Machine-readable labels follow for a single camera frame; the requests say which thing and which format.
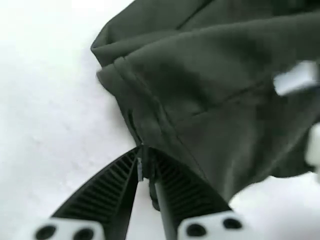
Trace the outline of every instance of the black hole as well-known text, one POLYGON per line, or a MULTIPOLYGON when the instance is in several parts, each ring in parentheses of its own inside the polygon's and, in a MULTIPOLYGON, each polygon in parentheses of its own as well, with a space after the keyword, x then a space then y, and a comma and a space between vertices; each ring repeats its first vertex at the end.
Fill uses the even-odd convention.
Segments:
POLYGON ((94 231, 90 228, 83 228, 76 232, 73 240, 91 240, 94 237, 94 231))
POLYGON ((186 233, 190 237, 202 237, 207 234, 207 231, 203 226, 194 223, 187 227, 186 233))
POLYGON ((223 221, 223 225, 226 229, 241 229, 242 224, 234 218, 227 218, 223 221))
POLYGON ((55 234, 55 231, 56 231, 56 227, 54 225, 47 225, 47 226, 44 226, 42 228, 40 228, 36 234, 35 234, 35 238, 37 240, 46 240, 46 239, 49 239, 51 238, 54 234, 55 234))

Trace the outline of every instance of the white plastic piece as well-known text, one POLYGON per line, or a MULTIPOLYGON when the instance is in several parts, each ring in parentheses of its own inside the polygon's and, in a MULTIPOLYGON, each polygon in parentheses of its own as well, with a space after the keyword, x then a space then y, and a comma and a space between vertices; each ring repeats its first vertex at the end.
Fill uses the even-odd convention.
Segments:
POLYGON ((310 129, 305 161, 315 167, 317 180, 320 183, 320 123, 310 129))
POLYGON ((37 233, 46 226, 55 227, 53 235, 48 240, 74 240, 79 231, 87 229, 93 231, 91 240, 105 240, 103 227, 98 222, 56 217, 26 224, 12 240, 37 240, 37 233))
POLYGON ((275 92, 284 96, 296 91, 315 87, 319 81, 317 63, 302 61, 290 71, 277 75, 273 79, 275 92))
POLYGON ((246 221, 233 211, 225 211, 216 214, 192 217, 182 221, 178 228, 178 240, 263 240, 264 238, 255 232, 246 221), (226 228, 225 220, 238 221, 241 228, 226 228), (190 236, 188 228, 200 225, 204 227, 206 234, 202 236, 190 236))

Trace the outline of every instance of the ribbed plastic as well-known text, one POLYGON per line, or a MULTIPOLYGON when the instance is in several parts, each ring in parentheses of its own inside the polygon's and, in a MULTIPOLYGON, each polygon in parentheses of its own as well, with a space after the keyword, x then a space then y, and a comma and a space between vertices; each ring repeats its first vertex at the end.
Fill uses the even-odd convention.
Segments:
POLYGON ((187 218, 231 210, 228 203, 184 164, 154 153, 155 187, 167 240, 177 239, 180 223, 187 218))
POLYGON ((137 153, 127 152, 76 191, 53 217, 97 221, 106 239, 125 239, 138 184, 137 153))

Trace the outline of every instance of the green jacket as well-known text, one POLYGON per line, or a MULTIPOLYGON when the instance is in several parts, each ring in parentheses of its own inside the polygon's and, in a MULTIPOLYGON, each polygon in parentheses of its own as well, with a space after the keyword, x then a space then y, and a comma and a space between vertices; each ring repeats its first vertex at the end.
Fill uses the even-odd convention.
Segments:
POLYGON ((136 0, 92 44, 137 144, 187 164, 225 200, 305 163, 320 91, 273 78, 320 58, 317 0, 136 0))

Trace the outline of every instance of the seam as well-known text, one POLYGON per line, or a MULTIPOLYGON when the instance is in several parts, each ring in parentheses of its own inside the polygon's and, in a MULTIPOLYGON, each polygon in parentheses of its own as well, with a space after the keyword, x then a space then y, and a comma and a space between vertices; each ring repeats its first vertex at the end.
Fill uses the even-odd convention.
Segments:
POLYGON ((213 105, 209 105, 208 108, 204 111, 200 111, 197 113, 194 113, 192 115, 190 115, 190 117, 186 117, 184 119, 178 120, 175 124, 179 125, 179 124, 183 124, 184 122, 190 121, 192 118, 195 117, 199 117, 200 115, 204 115, 204 114, 208 114, 213 110, 219 109, 219 108, 223 108, 224 105, 242 97, 243 95, 250 93, 252 90, 258 89, 260 86, 267 84, 266 80, 260 80, 244 89, 238 90, 236 92, 234 92, 233 94, 231 94, 230 96, 227 96, 226 98, 222 99, 220 102, 217 102, 216 104, 213 105))
POLYGON ((175 29, 180 30, 185 24, 189 22, 193 17, 195 17, 202 9, 206 8, 214 0, 208 0, 200 5, 193 13, 190 14, 185 20, 183 20, 175 29))
MULTIPOLYGON (((127 68, 129 71, 131 71, 133 73, 133 75, 135 76, 135 80, 137 80, 142 86, 144 86, 145 90, 148 92, 148 94, 150 94, 150 96, 152 96, 153 98, 153 102, 156 102, 159 107, 162 109, 163 113, 164 113, 164 116, 165 116, 165 120, 166 122, 168 123, 168 125, 172 128, 172 131, 175 138, 177 139, 177 141, 181 144, 181 146, 188 152, 188 154, 191 156, 193 162, 196 164, 196 166, 198 167, 198 169, 200 170, 200 172, 202 173, 202 176, 205 178, 205 180, 209 183, 209 180, 207 178, 207 175, 205 174, 205 172, 203 171, 203 169, 201 168, 201 166, 199 165, 198 161, 196 160, 195 156, 191 153, 191 151, 187 148, 187 146, 183 143, 183 141, 180 139, 180 137, 178 136, 177 134, 177 130, 176 128, 174 127, 174 125, 172 124, 170 118, 169 118, 169 115, 167 113, 167 111, 165 110, 165 108, 163 107, 162 103, 159 101, 159 98, 157 96, 155 96, 153 94, 153 92, 150 90, 149 86, 147 86, 142 80, 141 80, 141 77, 137 75, 137 72, 134 71, 132 65, 130 64, 130 62, 124 57, 123 58, 125 60, 125 64, 127 65, 127 68)), ((163 128, 161 126, 161 124, 159 123, 159 120, 156 119, 157 121, 157 125, 159 126, 159 129, 160 129, 160 132, 162 134, 162 136, 164 136, 164 132, 163 132, 163 128)))

